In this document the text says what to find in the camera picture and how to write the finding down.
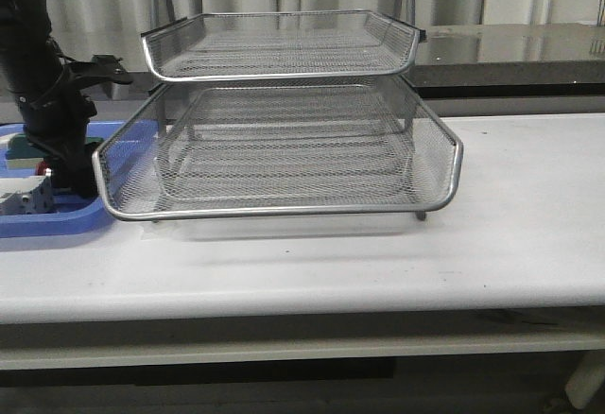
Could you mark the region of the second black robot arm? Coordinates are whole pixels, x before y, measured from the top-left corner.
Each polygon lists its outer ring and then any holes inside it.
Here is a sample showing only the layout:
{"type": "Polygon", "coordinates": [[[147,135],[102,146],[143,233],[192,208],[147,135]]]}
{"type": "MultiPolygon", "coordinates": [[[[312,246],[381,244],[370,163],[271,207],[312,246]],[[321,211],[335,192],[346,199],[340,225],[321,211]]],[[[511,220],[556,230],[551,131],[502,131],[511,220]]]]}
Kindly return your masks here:
{"type": "Polygon", "coordinates": [[[86,131],[96,108],[84,89],[132,77],[113,55],[78,61],[51,36],[46,0],[1,0],[1,74],[24,121],[28,142],[43,150],[52,182],[83,197],[96,196],[95,144],[86,131]]]}

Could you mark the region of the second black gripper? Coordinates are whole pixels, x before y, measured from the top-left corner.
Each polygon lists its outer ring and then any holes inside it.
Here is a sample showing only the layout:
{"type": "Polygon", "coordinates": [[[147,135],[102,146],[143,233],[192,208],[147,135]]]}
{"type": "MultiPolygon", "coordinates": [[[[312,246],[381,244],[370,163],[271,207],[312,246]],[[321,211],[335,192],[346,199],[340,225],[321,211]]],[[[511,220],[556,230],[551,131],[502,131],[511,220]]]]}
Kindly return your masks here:
{"type": "Polygon", "coordinates": [[[86,144],[93,100],[82,91],[101,84],[129,85],[132,77],[113,55],[94,55],[89,61],[57,58],[36,62],[16,78],[16,102],[27,140],[50,153],[46,157],[54,189],[96,197],[92,155],[98,142],[86,144]]]}

